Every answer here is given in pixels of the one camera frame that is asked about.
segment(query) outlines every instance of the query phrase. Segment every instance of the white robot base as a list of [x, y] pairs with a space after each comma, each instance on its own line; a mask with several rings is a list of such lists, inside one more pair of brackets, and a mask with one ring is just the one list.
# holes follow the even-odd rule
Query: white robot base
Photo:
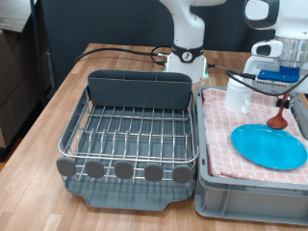
[[198, 83], [199, 81], [209, 78], [206, 70], [207, 60], [204, 55], [195, 58], [191, 64], [184, 64], [178, 56], [171, 53], [167, 57], [167, 64], [164, 72], [177, 72], [183, 73], [192, 78], [192, 82]]

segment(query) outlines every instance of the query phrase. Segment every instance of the white mug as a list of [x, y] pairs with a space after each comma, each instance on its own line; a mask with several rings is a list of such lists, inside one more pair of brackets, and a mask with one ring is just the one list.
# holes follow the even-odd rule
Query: white mug
[[[239, 80], [243, 80], [240, 76], [235, 76]], [[250, 112], [250, 99], [252, 90], [240, 84], [239, 82], [229, 79], [227, 93], [225, 95], [224, 106], [233, 113]]]

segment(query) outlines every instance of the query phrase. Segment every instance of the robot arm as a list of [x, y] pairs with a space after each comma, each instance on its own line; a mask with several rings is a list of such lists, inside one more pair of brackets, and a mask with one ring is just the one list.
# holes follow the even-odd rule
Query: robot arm
[[[308, 73], [308, 2], [306, 0], [246, 0], [244, 18], [257, 30], [275, 30], [275, 38], [252, 47], [244, 72], [246, 81], [265, 90], [283, 91]], [[308, 93], [308, 79], [294, 92]]]
[[216, 6], [226, 0], [160, 0], [170, 11], [174, 23], [172, 53], [167, 58], [167, 72], [187, 74], [194, 83], [206, 75], [203, 55], [204, 22], [191, 13], [191, 6]]

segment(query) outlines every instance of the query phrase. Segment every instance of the blue plastic plate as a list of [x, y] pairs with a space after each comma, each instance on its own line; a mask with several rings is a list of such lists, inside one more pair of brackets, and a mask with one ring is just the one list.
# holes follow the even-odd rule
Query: blue plastic plate
[[263, 167], [286, 170], [301, 167], [307, 161], [307, 150], [298, 139], [267, 125], [238, 127], [231, 141], [243, 156]]

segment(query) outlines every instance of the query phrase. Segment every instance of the pink checkered towel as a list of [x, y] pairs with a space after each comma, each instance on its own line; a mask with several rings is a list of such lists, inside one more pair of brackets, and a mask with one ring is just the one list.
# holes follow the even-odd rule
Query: pink checkered towel
[[[308, 162], [293, 170], [261, 167], [242, 156], [231, 142], [231, 134], [237, 127], [267, 124], [269, 118], [277, 115], [279, 109], [274, 107], [274, 97], [253, 92], [251, 112], [245, 115], [225, 109], [226, 90], [207, 89], [203, 94], [205, 135], [213, 176], [308, 185]], [[308, 141], [301, 135], [291, 111], [284, 110], [283, 116], [289, 123], [285, 131], [299, 139], [308, 149]]]

